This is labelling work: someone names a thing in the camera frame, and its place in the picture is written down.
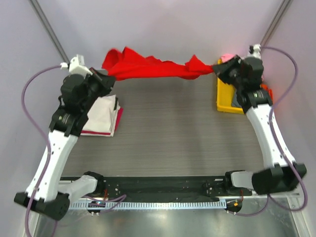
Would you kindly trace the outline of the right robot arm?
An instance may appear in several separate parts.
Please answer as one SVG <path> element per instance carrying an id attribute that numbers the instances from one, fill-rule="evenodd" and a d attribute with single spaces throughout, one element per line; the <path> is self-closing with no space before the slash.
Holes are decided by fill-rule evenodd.
<path id="1" fill-rule="evenodd" d="M 271 111 L 271 96 L 261 87 L 262 60 L 253 56 L 242 59 L 236 55 L 212 68 L 218 79 L 236 89 L 237 101 L 255 131 L 265 167 L 257 172 L 226 172 L 223 191 L 232 196 L 240 188 L 253 190 L 259 195 L 295 190 L 307 169 L 304 164 L 297 163 L 288 150 Z"/>

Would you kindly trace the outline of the red t shirt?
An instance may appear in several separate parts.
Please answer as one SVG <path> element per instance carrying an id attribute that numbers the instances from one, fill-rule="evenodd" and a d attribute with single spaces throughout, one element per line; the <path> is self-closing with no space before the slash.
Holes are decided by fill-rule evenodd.
<path id="1" fill-rule="evenodd" d="M 115 48 L 109 50 L 101 68 L 118 81 L 168 77 L 194 80 L 214 72 L 212 65 L 203 63 L 195 55 L 185 64 L 177 64 L 154 56 L 144 57 L 129 47 L 125 47 L 123 51 Z"/>

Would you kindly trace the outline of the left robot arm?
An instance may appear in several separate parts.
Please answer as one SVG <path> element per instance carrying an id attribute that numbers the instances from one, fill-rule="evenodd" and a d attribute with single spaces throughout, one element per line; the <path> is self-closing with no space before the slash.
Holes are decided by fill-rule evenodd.
<path id="1" fill-rule="evenodd" d="M 64 78 L 59 107 L 52 116 L 49 133 L 41 133 L 46 141 L 44 154 L 26 191 L 15 195 L 16 204 L 59 221 L 70 205 L 83 196 L 97 198 L 104 193 L 104 177 L 95 172 L 85 172 L 63 187 L 59 187 L 59 181 L 68 156 L 88 121 L 89 110 L 99 97 L 112 91 L 115 81 L 115 77 L 94 68 L 83 75 L 72 74 Z"/>

